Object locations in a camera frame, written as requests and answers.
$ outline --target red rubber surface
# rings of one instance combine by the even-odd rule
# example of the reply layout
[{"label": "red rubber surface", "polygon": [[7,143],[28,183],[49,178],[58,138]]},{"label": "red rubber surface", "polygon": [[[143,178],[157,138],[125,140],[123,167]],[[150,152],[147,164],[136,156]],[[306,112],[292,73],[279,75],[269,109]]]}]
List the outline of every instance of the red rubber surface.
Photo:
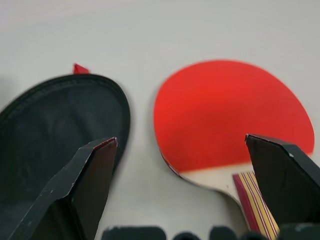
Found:
[{"label": "red rubber surface", "polygon": [[179,173],[250,162],[247,133],[297,144],[315,136],[295,95],[265,70],[238,61],[190,65],[160,88],[154,106],[159,148]]}]

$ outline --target black zippered case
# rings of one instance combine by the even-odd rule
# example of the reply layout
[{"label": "black zippered case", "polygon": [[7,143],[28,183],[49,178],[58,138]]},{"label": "black zippered case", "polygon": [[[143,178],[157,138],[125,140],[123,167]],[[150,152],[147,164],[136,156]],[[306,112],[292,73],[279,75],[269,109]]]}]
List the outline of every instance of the black zippered case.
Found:
[{"label": "black zippered case", "polygon": [[114,172],[127,144],[130,120],[120,86],[94,74],[47,80],[7,105],[0,112],[0,239],[8,239],[80,147],[116,137]]}]

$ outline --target gray surface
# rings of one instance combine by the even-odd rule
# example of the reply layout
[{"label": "gray surface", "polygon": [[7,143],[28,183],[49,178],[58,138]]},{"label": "gray surface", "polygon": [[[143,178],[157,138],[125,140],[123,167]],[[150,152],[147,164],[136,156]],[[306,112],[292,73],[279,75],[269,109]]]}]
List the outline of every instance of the gray surface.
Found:
[{"label": "gray surface", "polygon": [[[244,230],[232,201],[177,178],[161,159],[153,101],[160,84],[179,68],[221,58],[259,65],[293,90],[320,134],[320,2],[31,0],[24,7],[18,0],[5,2],[0,107],[33,84],[70,73],[74,62],[119,82],[129,99],[130,139],[96,239],[112,225],[160,225],[168,237],[191,230],[203,239],[212,225]],[[316,139],[317,164],[318,149]]]}]

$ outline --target black plastic piece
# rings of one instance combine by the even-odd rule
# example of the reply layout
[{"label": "black plastic piece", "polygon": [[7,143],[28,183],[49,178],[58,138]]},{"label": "black plastic piece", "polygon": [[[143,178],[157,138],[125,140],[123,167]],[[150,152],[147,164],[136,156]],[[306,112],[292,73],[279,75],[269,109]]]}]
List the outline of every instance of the black plastic piece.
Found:
[{"label": "black plastic piece", "polygon": [[94,240],[108,198],[117,139],[81,147],[45,186],[10,240]]},{"label": "black plastic piece", "polygon": [[157,226],[114,226],[104,231],[102,240],[166,240]]},{"label": "black plastic piece", "polygon": [[173,240],[200,240],[200,238],[192,232],[178,233]]},{"label": "black plastic piece", "polygon": [[210,231],[210,240],[237,240],[237,236],[226,226],[213,227]]},{"label": "black plastic piece", "polygon": [[245,142],[276,223],[320,223],[320,168],[292,143],[250,134]]}]

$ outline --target striped wooden handle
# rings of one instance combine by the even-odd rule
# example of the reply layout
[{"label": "striped wooden handle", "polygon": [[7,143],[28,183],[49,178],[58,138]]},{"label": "striped wooden handle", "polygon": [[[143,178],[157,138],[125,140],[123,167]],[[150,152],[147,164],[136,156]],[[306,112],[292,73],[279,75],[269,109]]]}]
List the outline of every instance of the striped wooden handle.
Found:
[{"label": "striped wooden handle", "polygon": [[233,180],[250,230],[275,240],[279,228],[262,198],[255,173],[249,171],[235,174]]}]

